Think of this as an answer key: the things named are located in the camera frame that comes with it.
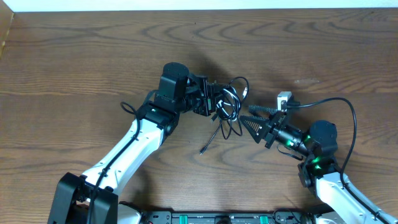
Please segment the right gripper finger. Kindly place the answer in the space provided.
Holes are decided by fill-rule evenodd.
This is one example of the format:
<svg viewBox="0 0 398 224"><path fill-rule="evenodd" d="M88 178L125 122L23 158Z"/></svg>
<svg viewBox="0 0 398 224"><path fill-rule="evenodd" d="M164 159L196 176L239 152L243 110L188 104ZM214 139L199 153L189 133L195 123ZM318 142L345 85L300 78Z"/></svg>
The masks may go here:
<svg viewBox="0 0 398 224"><path fill-rule="evenodd" d="M269 132L269 120L258 116L240 116L240 121L256 143L260 143Z"/></svg>
<svg viewBox="0 0 398 224"><path fill-rule="evenodd" d="M251 114L255 114L258 111L267 112L269 114L276 114L279 110L275 109L275 108L268 108L268 107L265 107L265 106L249 105L249 112Z"/></svg>

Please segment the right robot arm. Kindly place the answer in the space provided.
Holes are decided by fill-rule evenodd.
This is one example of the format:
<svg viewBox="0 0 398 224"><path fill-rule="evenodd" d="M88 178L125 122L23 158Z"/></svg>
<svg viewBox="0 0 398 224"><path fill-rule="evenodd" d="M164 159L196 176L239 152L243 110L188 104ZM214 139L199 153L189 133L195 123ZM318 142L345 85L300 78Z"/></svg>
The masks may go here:
<svg viewBox="0 0 398 224"><path fill-rule="evenodd" d="M335 124L318 120L306 131L290 123L291 112L251 106L240 121L255 142L265 141L266 148L275 142L287 148L287 155L300 161L298 176L302 185L331 208L314 215L315 223L337 215L344 223L397 223L356 188L344 168L335 159L338 150Z"/></svg>

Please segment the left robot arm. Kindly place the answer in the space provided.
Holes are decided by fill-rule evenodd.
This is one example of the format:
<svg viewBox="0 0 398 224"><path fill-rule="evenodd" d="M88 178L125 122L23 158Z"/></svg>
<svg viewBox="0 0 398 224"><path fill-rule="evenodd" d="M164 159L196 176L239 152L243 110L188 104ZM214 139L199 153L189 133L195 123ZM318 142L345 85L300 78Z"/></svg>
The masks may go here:
<svg viewBox="0 0 398 224"><path fill-rule="evenodd" d="M141 213L121 204L119 196L139 166L172 134L182 113L209 116L223 98L225 85L209 83L177 62L164 65L159 87L135 110L125 136L92 168L77 176L66 173L58 182L49 223L139 223Z"/></svg>

